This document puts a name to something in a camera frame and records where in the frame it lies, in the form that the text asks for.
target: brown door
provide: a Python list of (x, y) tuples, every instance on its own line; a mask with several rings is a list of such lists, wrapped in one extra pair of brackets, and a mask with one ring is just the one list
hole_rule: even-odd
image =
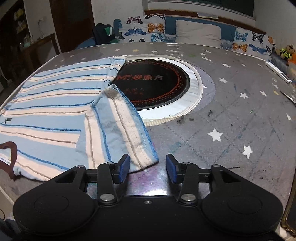
[(92, 37), (91, 0), (50, 0), (50, 8), (62, 53)]

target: blue and white striped garment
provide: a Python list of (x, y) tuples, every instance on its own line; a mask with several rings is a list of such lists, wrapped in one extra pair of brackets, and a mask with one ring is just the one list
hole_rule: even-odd
[[(125, 60), (73, 64), (24, 83), (0, 110), (0, 143), (17, 144), (16, 175), (47, 181), (76, 165), (118, 162), (125, 153), (131, 172), (158, 161), (138, 112), (111, 84)], [(10, 162), (10, 151), (0, 150), (1, 159)]]

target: beige pillow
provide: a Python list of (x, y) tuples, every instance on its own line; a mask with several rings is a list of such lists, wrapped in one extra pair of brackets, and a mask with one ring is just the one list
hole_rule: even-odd
[(176, 41), (221, 48), (221, 29), (212, 24), (176, 21)]

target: black backpack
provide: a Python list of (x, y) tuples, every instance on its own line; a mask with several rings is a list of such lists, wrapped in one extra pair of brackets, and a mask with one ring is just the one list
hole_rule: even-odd
[(115, 38), (114, 29), (109, 24), (98, 23), (93, 27), (92, 34), (96, 45), (118, 43), (118, 40)]

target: butterfly print cushion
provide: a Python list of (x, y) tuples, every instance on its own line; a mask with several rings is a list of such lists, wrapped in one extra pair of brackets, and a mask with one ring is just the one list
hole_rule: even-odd
[(271, 60), (272, 41), (267, 35), (236, 28), (231, 50), (264, 60)]
[(149, 14), (119, 20), (119, 42), (165, 42), (165, 15)]

